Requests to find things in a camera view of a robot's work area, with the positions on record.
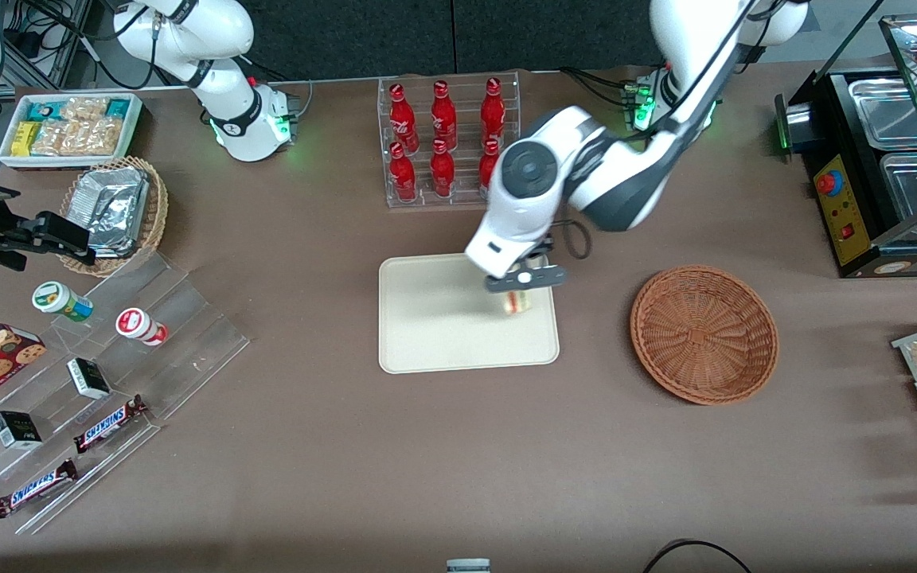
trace coca-cola bottle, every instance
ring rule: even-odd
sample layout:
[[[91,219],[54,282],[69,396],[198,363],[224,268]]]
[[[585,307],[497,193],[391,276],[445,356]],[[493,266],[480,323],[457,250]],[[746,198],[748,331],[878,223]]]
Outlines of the coca-cola bottle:
[[[388,164],[388,171],[392,174],[392,185],[396,188],[398,201],[412,203],[416,200],[416,170],[412,168],[412,161],[405,157],[405,149],[400,142],[392,142],[388,149],[392,152],[392,163]]]
[[[401,84],[392,84],[388,93],[392,94],[392,130],[403,145],[405,155],[412,155],[419,149],[416,114],[412,113],[412,106],[405,101],[405,90]]]
[[[483,157],[480,158],[480,197],[487,199],[487,190],[490,189],[490,175],[494,173],[494,166],[498,163],[500,146],[497,140],[485,142]]]
[[[480,106],[480,127],[484,149],[490,140],[505,145],[505,101],[501,98],[501,80],[496,77],[487,80],[487,97]]]
[[[451,197],[455,187],[455,160],[448,153],[448,144],[442,138],[434,140],[434,156],[430,158],[430,174],[434,178],[434,193],[438,197]]]
[[[455,104],[448,97],[447,81],[434,81],[434,104],[430,106],[430,116],[434,119],[434,137],[444,140],[448,151],[459,146],[458,119]]]

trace brown tablecloth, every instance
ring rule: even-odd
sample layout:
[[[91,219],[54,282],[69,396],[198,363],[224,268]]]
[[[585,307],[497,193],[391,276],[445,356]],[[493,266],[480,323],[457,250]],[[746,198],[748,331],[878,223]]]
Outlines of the brown tablecloth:
[[[676,537],[760,571],[915,570],[917,395],[888,342],[917,330],[917,279],[837,279],[803,168],[774,152],[772,97],[810,68],[736,77],[644,225],[596,233],[587,261],[556,252],[556,363],[397,376],[377,363],[378,266],[461,251],[481,212],[387,209],[376,81],[318,84],[298,144],[256,164],[215,144],[189,91],[143,93],[131,153],[168,185],[162,250],[254,342],[43,532],[0,523],[0,571],[415,573],[483,555],[600,573]],[[563,76],[521,87],[525,126],[569,104],[622,121]],[[73,177],[0,182],[33,215]],[[779,367],[746,403],[683,403],[630,351],[634,293],[686,263],[774,313]],[[29,293],[46,279],[92,285],[33,256],[0,271],[0,322],[44,329]],[[676,564],[732,570],[708,550]]]

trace wicker basket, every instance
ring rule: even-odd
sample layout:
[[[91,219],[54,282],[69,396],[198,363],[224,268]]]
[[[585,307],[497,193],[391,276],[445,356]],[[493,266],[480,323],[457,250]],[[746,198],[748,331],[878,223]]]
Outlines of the wicker basket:
[[[168,191],[165,189],[165,182],[158,177],[158,171],[150,166],[150,163],[138,159],[137,157],[123,157],[102,163],[101,166],[91,167],[91,170],[119,170],[121,167],[137,167],[138,170],[145,171],[150,177],[150,189],[146,197],[146,205],[143,207],[143,219],[141,222],[141,231],[137,239],[138,247],[134,254],[137,255],[146,250],[155,250],[161,243],[162,233],[165,231],[165,217],[168,215]],[[65,199],[62,200],[62,208],[59,213],[62,216],[69,211],[69,202],[73,199],[73,190],[76,188],[76,181],[69,186],[69,192],[66,193]],[[125,259],[98,259],[94,266],[87,266],[80,262],[74,261],[69,257],[59,257],[62,264],[70,271],[79,272],[81,275],[109,276],[116,269],[124,265],[131,257]]]
[[[708,266],[660,272],[639,291],[629,334],[663,388],[694,403],[741,402],[778,363],[778,333],[759,296]]]

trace small bottle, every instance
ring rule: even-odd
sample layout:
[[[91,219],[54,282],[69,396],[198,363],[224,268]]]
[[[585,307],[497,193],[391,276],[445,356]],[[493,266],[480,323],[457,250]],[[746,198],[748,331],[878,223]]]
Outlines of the small bottle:
[[[483,157],[480,158],[480,197],[486,201],[487,190],[490,189],[490,175],[494,173],[494,166],[498,163],[500,146],[497,140],[487,140],[483,146]]]
[[[430,116],[434,119],[434,137],[444,140],[448,151],[459,146],[458,116],[455,104],[448,97],[447,81],[434,81],[434,105],[430,106]]]
[[[412,161],[405,157],[400,142],[392,142],[388,149],[392,152],[392,163],[388,164],[388,171],[392,174],[392,185],[396,188],[398,201],[412,203],[416,200],[416,170],[412,168]]]
[[[30,303],[41,312],[61,314],[73,322],[84,322],[94,312],[90,298],[80,297],[57,280],[49,280],[33,290]]]
[[[419,136],[416,134],[416,113],[405,101],[405,90],[401,84],[392,84],[388,88],[392,94],[392,131],[405,149],[405,155],[412,155],[419,149]]]
[[[451,197],[455,188],[455,160],[448,153],[448,145],[442,138],[434,140],[434,156],[430,158],[430,173],[434,177],[434,193],[438,197]]]
[[[115,329],[124,337],[156,347],[168,340],[168,329],[139,308],[127,308],[115,319]]]
[[[505,101],[501,98],[501,80],[491,77],[487,80],[487,97],[480,106],[480,127],[483,149],[494,140],[498,146],[505,145]]]

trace aluminum foil package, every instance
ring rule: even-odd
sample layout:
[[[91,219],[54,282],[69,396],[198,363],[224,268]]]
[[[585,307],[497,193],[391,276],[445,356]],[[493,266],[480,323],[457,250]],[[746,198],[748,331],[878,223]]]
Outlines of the aluminum foil package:
[[[137,250],[150,178],[135,167],[80,175],[66,218],[91,232],[99,258],[127,258]]]

